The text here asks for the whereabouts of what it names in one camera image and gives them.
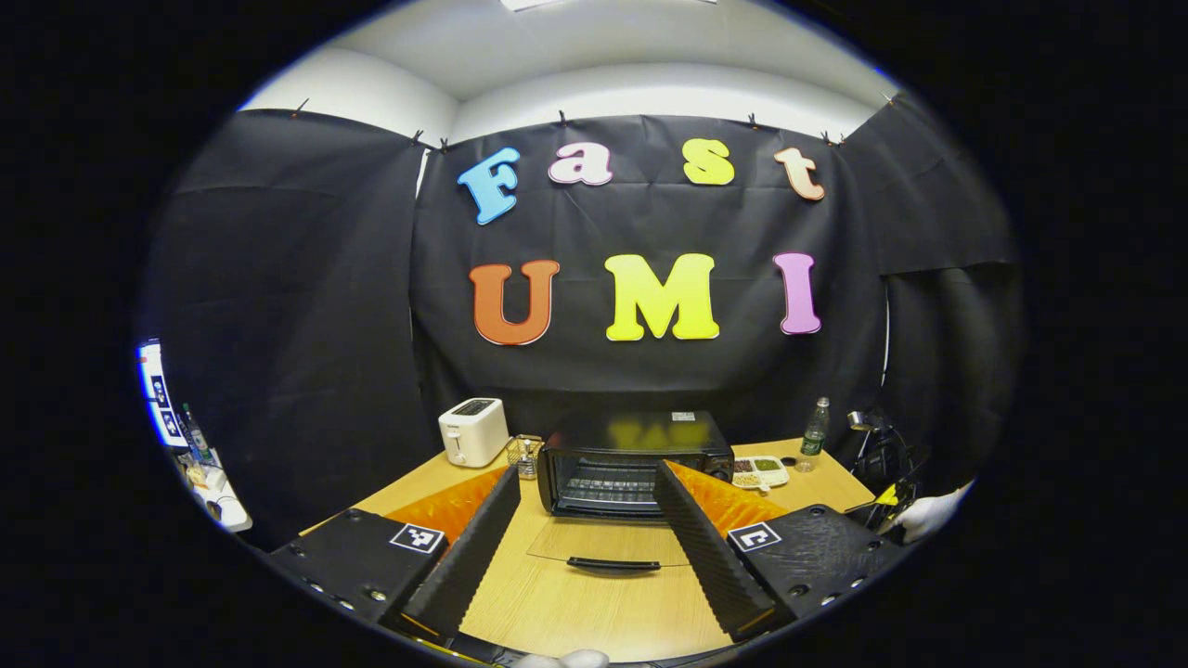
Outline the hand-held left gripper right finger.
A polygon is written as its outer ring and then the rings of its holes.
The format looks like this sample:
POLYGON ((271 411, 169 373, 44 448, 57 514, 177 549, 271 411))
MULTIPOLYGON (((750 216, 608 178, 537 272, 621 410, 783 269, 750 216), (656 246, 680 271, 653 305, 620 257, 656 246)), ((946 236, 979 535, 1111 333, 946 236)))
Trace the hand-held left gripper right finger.
POLYGON ((828 505, 788 511, 672 461, 657 466, 655 499, 734 642, 836 609, 909 554, 828 505))

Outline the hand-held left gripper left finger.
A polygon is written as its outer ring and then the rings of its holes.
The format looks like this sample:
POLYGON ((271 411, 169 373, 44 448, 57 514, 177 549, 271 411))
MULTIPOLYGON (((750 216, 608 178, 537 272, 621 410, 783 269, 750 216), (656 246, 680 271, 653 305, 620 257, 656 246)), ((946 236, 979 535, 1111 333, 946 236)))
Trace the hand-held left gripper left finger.
POLYGON ((312 595, 398 634, 459 634, 522 504, 514 470, 455 483, 386 515, 348 508, 268 554, 312 595))

